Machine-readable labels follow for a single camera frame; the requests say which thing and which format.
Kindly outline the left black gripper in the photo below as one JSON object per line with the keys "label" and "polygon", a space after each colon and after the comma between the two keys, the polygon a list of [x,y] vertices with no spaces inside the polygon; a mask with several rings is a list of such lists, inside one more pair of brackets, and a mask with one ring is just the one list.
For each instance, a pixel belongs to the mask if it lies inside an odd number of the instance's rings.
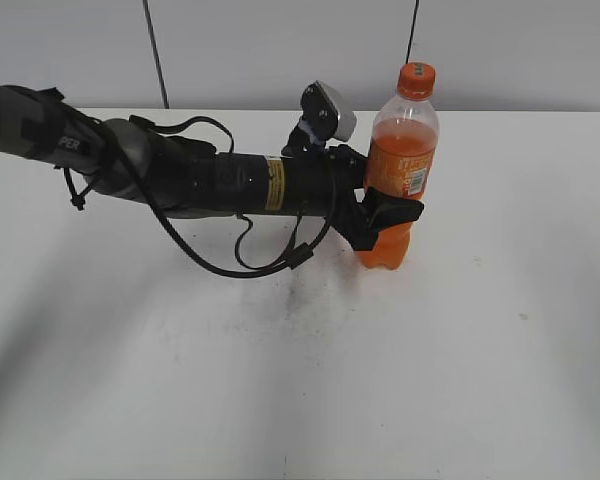
{"label": "left black gripper", "polygon": [[369,187],[361,203],[368,157],[347,144],[282,155],[285,187],[280,214],[330,218],[354,250],[371,250],[379,232],[419,220],[424,204]]}

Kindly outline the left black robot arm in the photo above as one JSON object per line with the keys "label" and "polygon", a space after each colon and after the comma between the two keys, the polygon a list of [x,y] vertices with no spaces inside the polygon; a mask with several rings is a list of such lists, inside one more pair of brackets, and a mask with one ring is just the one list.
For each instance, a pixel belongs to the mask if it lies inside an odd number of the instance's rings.
{"label": "left black robot arm", "polygon": [[424,205],[371,189],[358,201],[367,159],[346,144],[285,148],[282,155],[220,152],[176,126],[130,116],[102,123],[57,89],[0,85],[0,152],[73,170],[102,195],[134,202],[148,189],[167,218],[234,214],[323,217],[357,251],[419,219]]}

